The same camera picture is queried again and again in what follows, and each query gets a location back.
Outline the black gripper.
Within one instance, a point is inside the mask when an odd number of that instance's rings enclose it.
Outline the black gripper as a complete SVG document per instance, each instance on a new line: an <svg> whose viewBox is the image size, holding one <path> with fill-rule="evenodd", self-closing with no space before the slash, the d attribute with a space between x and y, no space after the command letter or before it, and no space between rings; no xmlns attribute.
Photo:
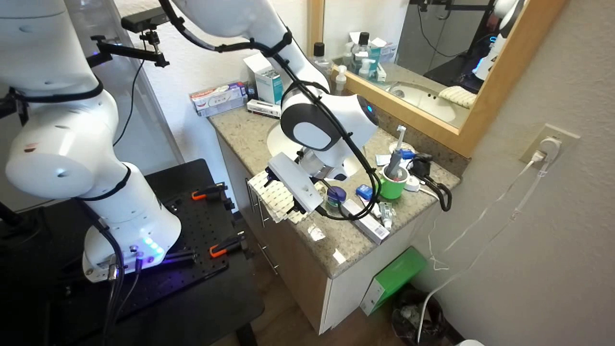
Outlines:
<svg viewBox="0 0 615 346"><path fill-rule="evenodd" d="M311 214L324 202L324 195L315 189L318 179L347 175L343 162L326 166L313 152L301 152L295 160L280 152L267 162L267 170L286 187L301 214Z"/></svg>

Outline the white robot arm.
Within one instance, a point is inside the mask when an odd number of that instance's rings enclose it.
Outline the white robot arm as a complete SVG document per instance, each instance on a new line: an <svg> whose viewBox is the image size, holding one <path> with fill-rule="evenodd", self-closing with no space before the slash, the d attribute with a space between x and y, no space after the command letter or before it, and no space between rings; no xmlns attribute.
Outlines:
<svg viewBox="0 0 615 346"><path fill-rule="evenodd" d="M272 156L267 170L299 212L322 204L311 179L341 172L368 143L376 120L361 97L338 97L303 56L268 0L157 0L190 43L188 27L213 35L213 52L255 50L290 79L280 100L280 131L303 148ZM117 158L120 116L94 75L65 0L0 0L0 81L26 110L9 147L7 181L46 200L80 200L107 227L84 237L82 273L92 283L159 266L180 237L180 221L153 195L142 172Z"/></svg>

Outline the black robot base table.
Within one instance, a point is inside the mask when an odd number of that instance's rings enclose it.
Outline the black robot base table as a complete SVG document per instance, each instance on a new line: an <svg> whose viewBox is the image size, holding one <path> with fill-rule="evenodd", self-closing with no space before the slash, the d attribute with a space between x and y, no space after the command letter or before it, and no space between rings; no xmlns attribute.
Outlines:
<svg viewBox="0 0 615 346"><path fill-rule="evenodd" d="M126 250L119 285L84 279L82 241L99 223L76 200L30 210L24 233L1 233L1 346L211 346L226 335L257 346L251 321L263 302L247 258L207 254L240 231L230 200L190 200L192 191L220 183L201 160L147 183L178 218L180 237L163 258Z"/></svg>

